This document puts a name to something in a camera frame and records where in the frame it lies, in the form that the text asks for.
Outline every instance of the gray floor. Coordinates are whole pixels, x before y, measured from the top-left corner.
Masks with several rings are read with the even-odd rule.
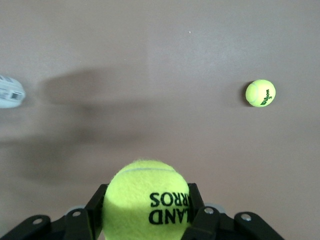
[[[319,239],[319,13],[317,0],[2,0],[0,74],[27,98],[0,109],[0,235],[156,158],[231,217]],[[267,107],[243,100],[256,79],[276,87]]]

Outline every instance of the yellow-green tennis ball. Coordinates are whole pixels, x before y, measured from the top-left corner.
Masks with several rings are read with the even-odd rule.
[[[106,240],[180,240],[190,226],[189,186],[171,166],[138,160],[121,169],[105,192]]]
[[[245,91],[246,100],[254,107],[268,106],[276,96],[275,86],[268,80],[256,80]]]

